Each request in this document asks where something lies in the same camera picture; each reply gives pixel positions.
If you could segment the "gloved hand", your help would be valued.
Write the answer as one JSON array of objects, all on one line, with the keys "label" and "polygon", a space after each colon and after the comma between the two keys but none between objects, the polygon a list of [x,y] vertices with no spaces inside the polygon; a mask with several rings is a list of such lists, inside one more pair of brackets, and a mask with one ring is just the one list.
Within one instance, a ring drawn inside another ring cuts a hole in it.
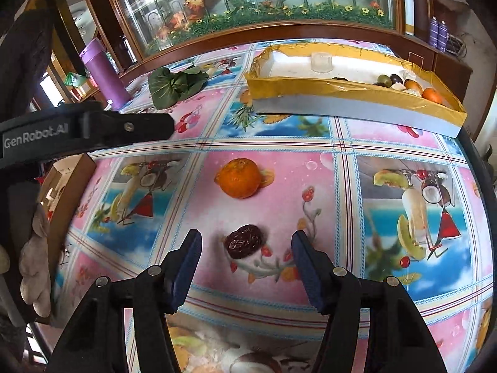
[{"label": "gloved hand", "polygon": [[37,204],[32,220],[31,237],[19,256],[19,272],[22,276],[20,294],[23,301],[34,308],[42,318],[51,314],[51,277],[48,257],[50,224],[45,210]]}]

